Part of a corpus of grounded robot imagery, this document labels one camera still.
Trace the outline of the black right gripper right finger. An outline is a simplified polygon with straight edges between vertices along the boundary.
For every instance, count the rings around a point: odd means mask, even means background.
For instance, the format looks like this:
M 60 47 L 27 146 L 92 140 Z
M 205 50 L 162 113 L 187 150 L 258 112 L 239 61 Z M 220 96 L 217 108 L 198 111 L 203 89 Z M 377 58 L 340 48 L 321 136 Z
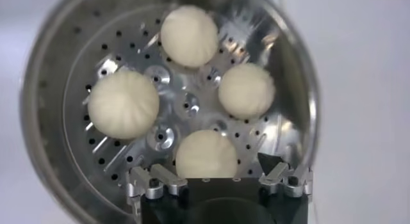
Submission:
M 258 152 L 257 158 L 263 170 L 259 183 L 269 195 L 280 191 L 291 198 L 313 195 L 313 172 L 310 168 L 304 171 L 300 168 L 293 169 L 280 156 L 261 152 Z

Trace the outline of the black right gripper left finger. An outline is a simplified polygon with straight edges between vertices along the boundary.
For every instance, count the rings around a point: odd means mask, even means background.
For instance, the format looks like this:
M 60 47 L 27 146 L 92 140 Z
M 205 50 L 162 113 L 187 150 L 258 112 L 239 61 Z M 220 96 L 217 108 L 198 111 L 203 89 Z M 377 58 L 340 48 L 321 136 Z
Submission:
M 188 188 L 188 181 L 180 178 L 160 164 L 154 164 L 150 170 L 141 166 L 132 167 L 126 172 L 127 203 L 133 212 L 140 212 L 142 197 L 157 200 L 163 197 L 165 190 L 172 196 L 181 196 Z

